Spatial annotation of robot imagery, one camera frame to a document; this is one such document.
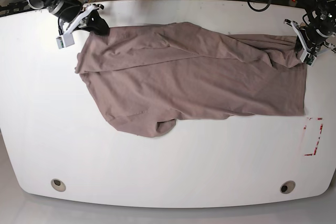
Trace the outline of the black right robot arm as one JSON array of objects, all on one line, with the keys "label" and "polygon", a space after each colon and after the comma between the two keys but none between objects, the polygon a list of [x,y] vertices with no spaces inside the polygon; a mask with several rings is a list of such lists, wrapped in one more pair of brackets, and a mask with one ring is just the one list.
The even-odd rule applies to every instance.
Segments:
[{"label": "black right robot arm", "polygon": [[100,17],[101,4],[89,4],[88,0],[26,0],[32,9],[48,9],[58,18],[59,35],[71,34],[75,30],[84,30],[104,36],[109,33],[109,26]]}]

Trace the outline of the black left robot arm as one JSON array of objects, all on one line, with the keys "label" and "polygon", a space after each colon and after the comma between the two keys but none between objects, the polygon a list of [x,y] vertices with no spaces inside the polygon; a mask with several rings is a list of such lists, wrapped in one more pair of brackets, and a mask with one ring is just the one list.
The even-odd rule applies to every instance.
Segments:
[{"label": "black left robot arm", "polygon": [[296,0],[302,1],[306,14],[302,17],[304,28],[299,30],[308,47],[315,55],[322,46],[328,47],[327,39],[335,35],[335,0]]}]

